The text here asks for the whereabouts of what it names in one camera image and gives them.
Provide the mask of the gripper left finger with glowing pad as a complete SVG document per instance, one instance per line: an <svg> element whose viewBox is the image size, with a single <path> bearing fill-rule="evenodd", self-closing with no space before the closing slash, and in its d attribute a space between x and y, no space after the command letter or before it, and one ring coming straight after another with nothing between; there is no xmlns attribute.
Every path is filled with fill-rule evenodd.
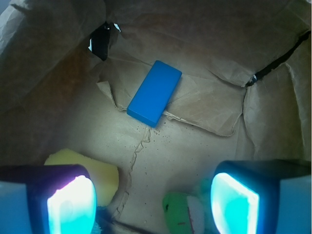
<svg viewBox="0 0 312 234"><path fill-rule="evenodd" d="M85 167L1 166L2 234L89 234L97 194Z"/></svg>

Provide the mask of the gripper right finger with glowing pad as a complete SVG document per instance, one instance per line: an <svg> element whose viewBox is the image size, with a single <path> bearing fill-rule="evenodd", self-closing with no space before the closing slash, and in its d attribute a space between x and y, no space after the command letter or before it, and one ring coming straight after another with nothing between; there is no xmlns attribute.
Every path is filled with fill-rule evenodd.
<svg viewBox="0 0 312 234"><path fill-rule="evenodd" d="M312 164L226 160L214 173L211 210L221 234L310 234Z"/></svg>

